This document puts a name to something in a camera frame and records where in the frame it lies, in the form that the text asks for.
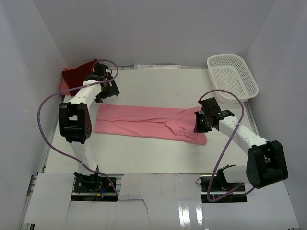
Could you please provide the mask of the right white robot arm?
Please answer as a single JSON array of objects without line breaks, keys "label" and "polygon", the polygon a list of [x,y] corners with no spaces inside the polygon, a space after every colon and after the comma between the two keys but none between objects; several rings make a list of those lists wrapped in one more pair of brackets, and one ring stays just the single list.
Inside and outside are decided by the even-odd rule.
[{"label": "right white robot arm", "polygon": [[227,165],[217,170],[213,181],[220,190],[228,191],[234,183],[249,183],[260,189],[288,178],[284,150],[279,141],[268,141],[240,124],[234,113],[221,110],[214,97],[199,101],[199,104],[194,131],[208,133],[216,129],[230,137],[247,155],[245,165]]}]

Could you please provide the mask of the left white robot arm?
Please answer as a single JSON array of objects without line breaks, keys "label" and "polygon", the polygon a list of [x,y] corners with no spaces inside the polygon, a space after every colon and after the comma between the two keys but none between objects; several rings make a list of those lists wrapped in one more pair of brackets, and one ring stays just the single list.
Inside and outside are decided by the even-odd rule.
[{"label": "left white robot arm", "polygon": [[59,105],[59,130],[62,137],[70,144],[78,161],[78,172],[75,178],[78,185],[91,192],[102,187],[98,165],[95,163],[90,144],[87,141],[92,134],[92,122],[89,107],[92,103],[102,103],[104,99],[118,96],[119,90],[112,79],[112,70],[104,64],[96,64],[93,73],[86,76],[84,86],[100,82],[80,89],[67,103]]}]

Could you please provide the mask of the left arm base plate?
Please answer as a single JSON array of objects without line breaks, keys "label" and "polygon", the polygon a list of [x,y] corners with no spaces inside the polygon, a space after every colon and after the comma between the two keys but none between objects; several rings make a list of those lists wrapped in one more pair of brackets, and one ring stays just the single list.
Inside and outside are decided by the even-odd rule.
[{"label": "left arm base plate", "polygon": [[118,196],[115,194],[112,185],[119,192],[120,184],[120,178],[110,177],[109,181],[106,177],[97,173],[83,175],[75,172],[71,201],[116,202]]}]

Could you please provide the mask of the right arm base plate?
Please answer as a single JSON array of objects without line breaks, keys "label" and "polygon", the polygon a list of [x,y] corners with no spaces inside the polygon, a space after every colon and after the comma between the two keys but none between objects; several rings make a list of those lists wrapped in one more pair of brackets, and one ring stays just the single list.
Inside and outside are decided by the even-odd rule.
[{"label": "right arm base plate", "polygon": [[[210,175],[203,175],[196,180],[196,184],[201,187],[201,200],[203,204],[210,203],[207,199],[207,190],[210,182]],[[240,183],[230,183],[226,185],[221,185],[216,178],[213,179],[210,199],[216,200],[218,197],[232,190]],[[237,190],[224,196],[221,200],[216,201],[216,203],[245,203],[247,202],[246,188],[241,185]]]}]

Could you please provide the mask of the pink t shirt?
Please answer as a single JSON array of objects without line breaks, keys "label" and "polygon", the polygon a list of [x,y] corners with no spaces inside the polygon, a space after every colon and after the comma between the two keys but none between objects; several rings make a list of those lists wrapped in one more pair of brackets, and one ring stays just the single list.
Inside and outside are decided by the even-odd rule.
[{"label": "pink t shirt", "polygon": [[194,132],[194,113],[198,110],[198,107],[183,109],[103,103],[94,132],[205,145],[205,134]]}]

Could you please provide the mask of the white perforated plastic basket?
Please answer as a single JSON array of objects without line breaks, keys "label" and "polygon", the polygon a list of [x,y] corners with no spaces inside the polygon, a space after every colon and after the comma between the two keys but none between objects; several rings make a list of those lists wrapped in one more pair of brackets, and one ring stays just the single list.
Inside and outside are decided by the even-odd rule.
[{"label": "white perforated plastic basket", "polygon": [[241,56],[235,54],[219,54],[207,59],[208,75],[217,99],[224,104],[246,102],[259,93],[256,81],[246,62]]}]

